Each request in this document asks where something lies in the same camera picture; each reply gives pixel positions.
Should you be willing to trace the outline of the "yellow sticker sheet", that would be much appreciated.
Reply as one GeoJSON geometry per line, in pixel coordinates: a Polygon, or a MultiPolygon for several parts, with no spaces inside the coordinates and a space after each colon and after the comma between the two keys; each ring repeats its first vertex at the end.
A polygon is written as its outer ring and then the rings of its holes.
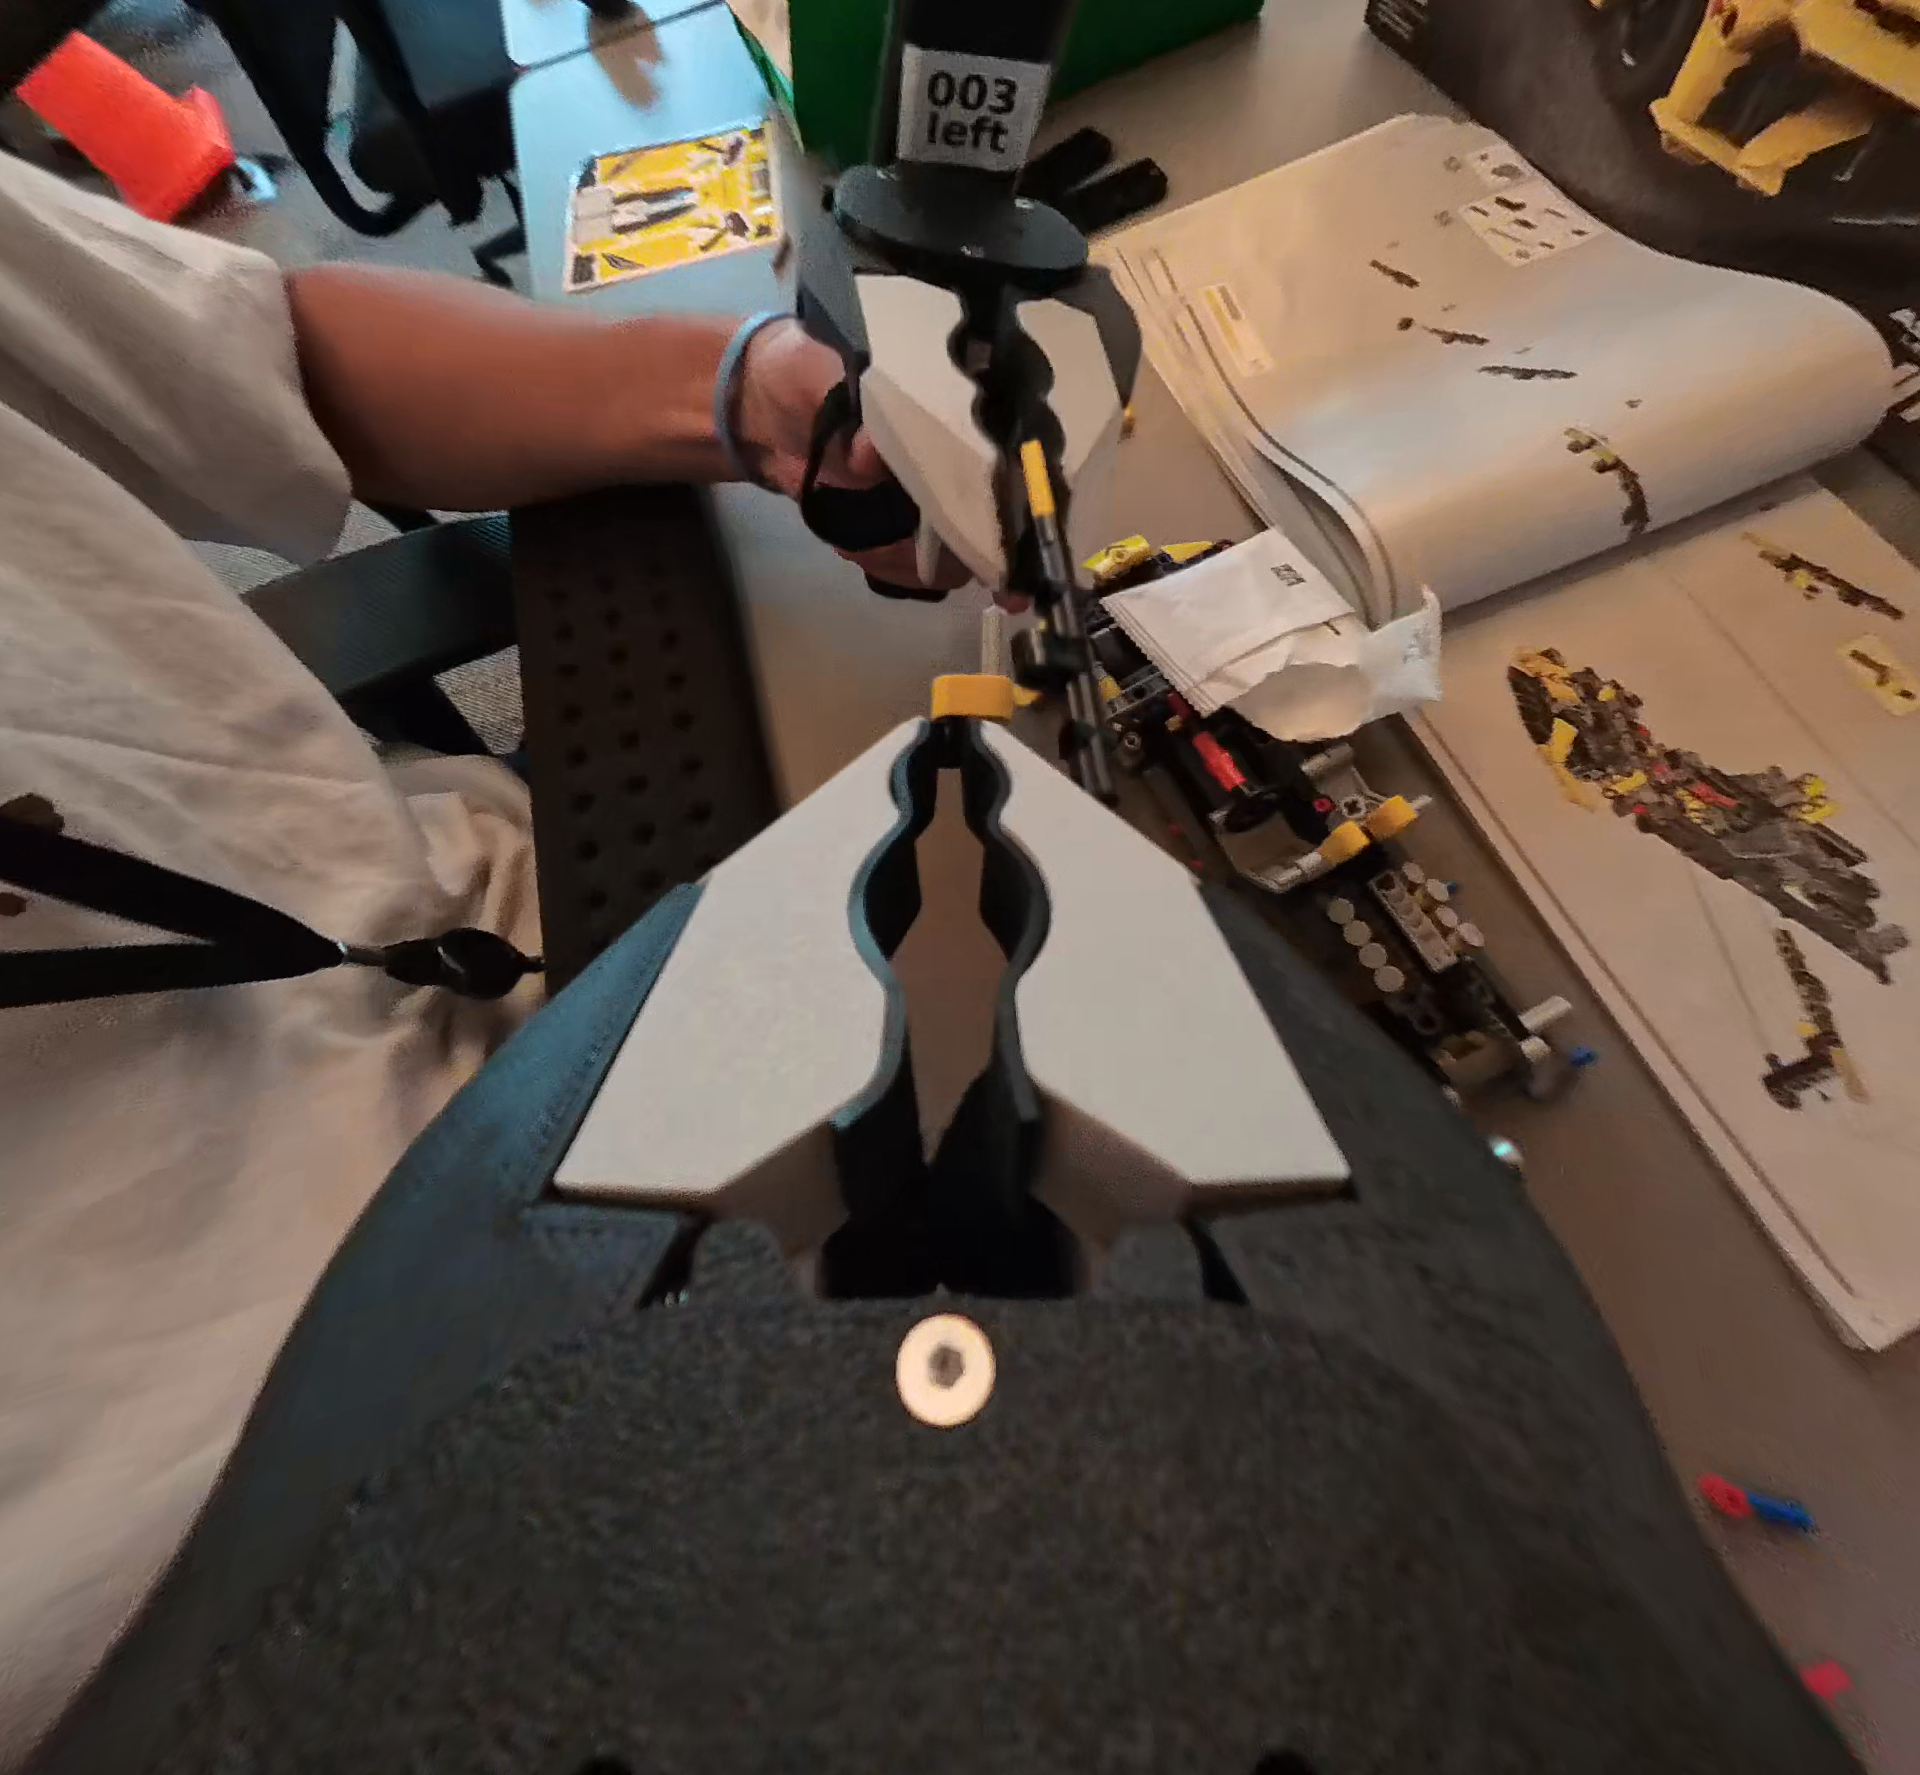
{"type": "Polygon", "coordinates": [[[592,156],[572,177],[561,284],[594,293],[738,254],[781,254],[777,142],[766,123],[592,156]]]}

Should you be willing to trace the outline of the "yellow lego connector grey axle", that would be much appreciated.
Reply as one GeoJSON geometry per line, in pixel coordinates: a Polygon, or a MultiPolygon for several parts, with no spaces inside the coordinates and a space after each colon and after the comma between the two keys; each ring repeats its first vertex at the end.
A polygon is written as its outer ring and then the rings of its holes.
{"type": "Polygon", "coordinates": [[[930,720],[1011,725],[1039,704],[1039,690],[1015,675],[1015,627],[1016,619],[1000,602],[983,609],[975,667],[967,673],[934,677],[928,700],[930,720]]]}

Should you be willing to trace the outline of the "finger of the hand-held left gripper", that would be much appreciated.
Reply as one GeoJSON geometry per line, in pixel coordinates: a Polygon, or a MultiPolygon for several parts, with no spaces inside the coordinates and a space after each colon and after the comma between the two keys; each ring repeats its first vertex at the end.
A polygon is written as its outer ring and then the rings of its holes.
{"type": "Polygon", "coordinates": [[[1023,333],[1052,368],[1047,409],[1060,425],[1063,529],[1077,556],[1096,549],[1113,520],[1123,401],[1096,318],[1063,301],[1023,304],[1023,333]]]}
{"type": "Polygon", "coordinates": [[[1045,444],[1052,469],[1052,368],[1023,333],[1023,304],[1004,309],[987,358],[967,366],[965,301],[909,273],[859,273],[867,340],[861,417],[881,459],[919,508],[927,563],[953,552],[1000,596],[1026,596],[1016,573],[1028,510],[1021,444],[1045,444]]]}

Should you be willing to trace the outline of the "lego instruction booklet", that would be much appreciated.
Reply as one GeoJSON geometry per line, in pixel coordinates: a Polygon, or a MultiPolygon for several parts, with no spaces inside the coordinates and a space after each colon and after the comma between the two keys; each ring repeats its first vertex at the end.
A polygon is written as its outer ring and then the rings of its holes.
{"type": "Polygon", "coordinates": [[[1812,476],[1875,329],[1440,116],[1103,256],[1245,504],[1438,634],[1411,732],[1837,1333],[1916,1338],[1916,564],[1812,476]]]}

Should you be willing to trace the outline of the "person in white T-shirt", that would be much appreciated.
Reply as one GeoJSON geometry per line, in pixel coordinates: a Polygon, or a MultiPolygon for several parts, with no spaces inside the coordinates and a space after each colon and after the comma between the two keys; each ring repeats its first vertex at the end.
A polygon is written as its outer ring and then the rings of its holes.
{"type": "MultiPolygon", "coordinates": [[[[197,552],[317,563],[351,504],[283,272],[5,157],[5,801],[332,939],[538,951],[526,788],[388,766],[197,552]]],[[[342,969],[5,1012],[5,1771],[173,1562],[374,1188],[540,993],[342,969]]]]}

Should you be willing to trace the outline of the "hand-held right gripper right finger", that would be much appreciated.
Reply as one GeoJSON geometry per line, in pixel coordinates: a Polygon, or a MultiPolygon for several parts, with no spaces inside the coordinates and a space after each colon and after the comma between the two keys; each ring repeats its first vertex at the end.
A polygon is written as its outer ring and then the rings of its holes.
{"type": "Polygon", "coordinates": [[[1146,1229],[1344,1195],[1353,1172],[1202,886],[1004,725],[970,722],[992,1075],[1013,1194],[1077,1285],[1146,1229]]]}

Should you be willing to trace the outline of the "person's left hand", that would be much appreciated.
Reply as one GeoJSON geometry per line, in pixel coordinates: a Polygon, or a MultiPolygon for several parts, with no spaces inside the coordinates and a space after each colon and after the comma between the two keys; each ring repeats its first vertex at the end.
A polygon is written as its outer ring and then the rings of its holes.
{"type": "MultiPolygon", "coordinates": [[[[811,337],[795,318],[772,318],[743,348],[732,388],[732,436],[743,466],[772,491],[797,498],[815,417],[845,378],[840,356],[811,337]]],[[[950,549],[930,582],[921,581],[913,540],[867,552],[837,549],[870,582],[934,594],[972,586],[975,578],[950,549]]]]}

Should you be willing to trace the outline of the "scattered small lego pins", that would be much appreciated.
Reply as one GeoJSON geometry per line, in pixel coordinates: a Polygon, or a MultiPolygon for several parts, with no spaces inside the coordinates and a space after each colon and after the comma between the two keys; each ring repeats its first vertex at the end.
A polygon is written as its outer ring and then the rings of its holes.
{"type": "MultiPolygon", "coordinates": [[[[1812,1511],[1795,1498],[1754,1490],[1716,1473],[1695,1474],[1693,1486],[1702,1503],[1724,1520],[1754,1521],[1797,1537],[1819,1535],[1812,1511]]],[[[1834,1658],[1802,1667],[1799,1678],[1819,1702],[1828,1706],[1853,1690],[1851,1674],[1834,1658]]]]}

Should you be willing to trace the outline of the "lego car chassis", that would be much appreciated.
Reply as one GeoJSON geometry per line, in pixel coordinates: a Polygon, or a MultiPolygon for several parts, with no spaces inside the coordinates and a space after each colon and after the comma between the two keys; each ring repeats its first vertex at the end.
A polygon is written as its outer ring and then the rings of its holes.
{"type": "MultiPolygon", "coordinates": [[[[1232,544],[1128,537],[1086,563],[1074,563],[1067,547],[1084,593],[1115,785],[1138,778],[1164,803],[1189,867],[1235,881],[1270,913],[1291,916],[1357,1004],[1444,1087],[1558,1092],[1589,1061],[1587,1050],[1555,1036],[1571,1004],[1560,995],[1535,1004],[1514,997],[1453,880],[1427,871],[1413,848],[1427,793],[1376,785],[1353,753],[1359,732],[1285,742],[1232,711],[1201,714],[1103,601],[1106,590],[1232,544]]],[[[1032,724],[1052,720],[1050,745],[1067,768],[1060,707],[1041,696],[1024,714],[1032,724]]]]}

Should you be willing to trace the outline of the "black lego beam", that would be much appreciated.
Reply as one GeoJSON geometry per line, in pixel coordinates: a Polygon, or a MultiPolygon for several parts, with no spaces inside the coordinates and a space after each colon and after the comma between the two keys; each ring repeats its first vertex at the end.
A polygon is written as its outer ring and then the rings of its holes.
{"type": "Polygon", "coordinates": [[[1103,705],[1084,593],[1067,559],[1058,516],[1032,508],[1021,532],[1019,566],[1030,621],[1013,639],[1016,682],[1061,711],[1061,758],[1080,789],[1116,807],[1108,724],[1103,705]]]}

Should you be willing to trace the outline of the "Corvette set box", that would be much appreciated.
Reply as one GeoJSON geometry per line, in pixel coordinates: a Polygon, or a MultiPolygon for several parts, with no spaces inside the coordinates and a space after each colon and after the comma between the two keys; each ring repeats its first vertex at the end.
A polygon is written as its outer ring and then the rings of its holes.
{"type": "Polygon", "coordinates": [[[1372,35],[1611,227],[1860,311],[1916,483],[1919,0],[1371,0],[1372,35]]]}

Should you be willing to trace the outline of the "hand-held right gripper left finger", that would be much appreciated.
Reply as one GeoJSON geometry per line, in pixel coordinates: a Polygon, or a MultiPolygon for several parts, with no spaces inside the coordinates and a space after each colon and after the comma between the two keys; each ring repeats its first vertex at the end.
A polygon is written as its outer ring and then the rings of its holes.
{"type": "Polygon", "coordinates": [[[921,1280],[925,1131],[895,961],[939,774],[933,722],[911,720],[706,875],[556,1199],[751,1221],[827,1289],[921,1280]]]}

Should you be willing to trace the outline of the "white torn paper bag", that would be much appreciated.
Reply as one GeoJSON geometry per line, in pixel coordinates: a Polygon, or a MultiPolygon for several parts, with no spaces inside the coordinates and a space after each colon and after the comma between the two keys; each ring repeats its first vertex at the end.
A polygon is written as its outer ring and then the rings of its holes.
{"type": "Polygon", "coordinates": [[[1372,627],[1280,532],[1103,601],[1190,707],[1285,742],[1342,741],[1444,696],[1436,594],[1372,627]]]}

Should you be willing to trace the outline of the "orange traffic cone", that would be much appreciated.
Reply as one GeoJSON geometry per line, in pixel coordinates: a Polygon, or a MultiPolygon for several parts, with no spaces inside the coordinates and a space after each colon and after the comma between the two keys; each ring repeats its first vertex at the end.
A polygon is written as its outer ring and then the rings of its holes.
{"type": "Polygon", "coordinates": [[[68,35],[14,91],[154,222],[181,220],[238,170],[213,93],[173,96],[88,35],[68,35]]]}

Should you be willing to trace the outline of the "person's left forearm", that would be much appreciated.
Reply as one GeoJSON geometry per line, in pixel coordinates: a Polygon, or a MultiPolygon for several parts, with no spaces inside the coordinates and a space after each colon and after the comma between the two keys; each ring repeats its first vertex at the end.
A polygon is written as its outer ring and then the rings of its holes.
{"type": "Polygon", "coordinates": [[[294,269],[285,293],[303,399],[358,501],[512,510],[723,476],[724,321],[606,321],[363,265],[294,269]]]}

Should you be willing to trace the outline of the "black office chair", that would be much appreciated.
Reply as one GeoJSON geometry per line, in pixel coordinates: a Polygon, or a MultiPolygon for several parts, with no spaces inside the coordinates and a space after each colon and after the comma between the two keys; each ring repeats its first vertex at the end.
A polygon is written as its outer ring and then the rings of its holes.
{"type": "Polygon", "coordinates": [[[526,252],[499,0],[184,0],[229,47],[283,145],[347,229],[471,227],[491,188],[512,227],[471,257],[512,288],[526,252]]]}

